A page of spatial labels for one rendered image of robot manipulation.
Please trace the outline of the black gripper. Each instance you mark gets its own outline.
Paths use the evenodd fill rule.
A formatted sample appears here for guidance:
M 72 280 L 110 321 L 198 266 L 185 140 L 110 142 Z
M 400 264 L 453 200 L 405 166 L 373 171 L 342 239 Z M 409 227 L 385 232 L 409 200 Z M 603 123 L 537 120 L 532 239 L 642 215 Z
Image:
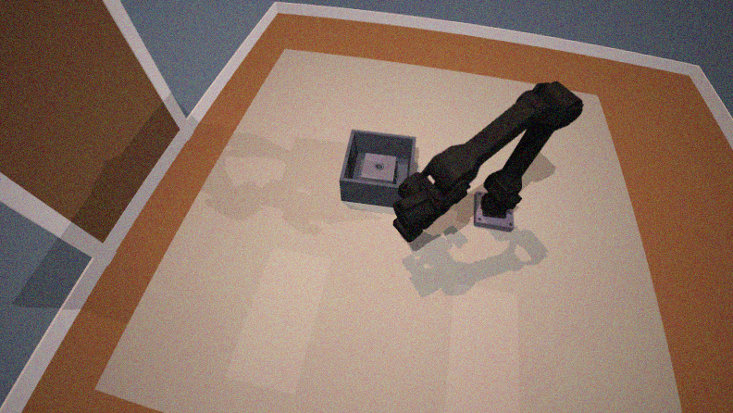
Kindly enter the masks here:
M 465 190 L 459 197 L 459 199 L 455 202 L 456 204 L 461 201 L 465 196 L 467 195 L 467 190 Z M 451 207 L 451 206 L 450 206 Z M 449 207 L 449 208 L 450 208 Z M 393 226 L 395 229 L 403 236 L 403 238 L 408 242 L 412 243 L 421 233 L 423 233 L 423 230 L 426 230 L 429 226 L 431 226 L 436 219 L 438 219 L 440 216 L 443 216 L 445 212 L 447 212 L 448 209 L 444 211 L 439 211 L 435 209 L 435 215 L 421 221 L 417 225 L 406 229 L 403 227 L 403 225 L 400 223 L 400 221 L 396 218 L 393 221 Z M 422 230 L 423 229 L 423 230 Z

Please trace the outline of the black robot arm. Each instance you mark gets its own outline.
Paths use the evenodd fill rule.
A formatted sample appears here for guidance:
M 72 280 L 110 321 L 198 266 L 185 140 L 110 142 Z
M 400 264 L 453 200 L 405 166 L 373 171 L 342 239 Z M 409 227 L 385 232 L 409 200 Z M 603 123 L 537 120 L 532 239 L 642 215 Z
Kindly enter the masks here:
M 535 84 L 467 143 L 450 146 L 421 173 L 404 179 L 398 189 L 402 199 L 393 204 L 397 219 L 409 229 L 434 216 L 435 209 L 448 209 L 471 187 L 480 166 L 526 130 L 503 168 L 483 182 L 488 192 L 481 197 L 482 216 L 505 219 L 507 209 L 514 209 L 522 199 L 518 193 L 527 168 L 554 131 L 578 118 L 582 102 L 559 81 Z

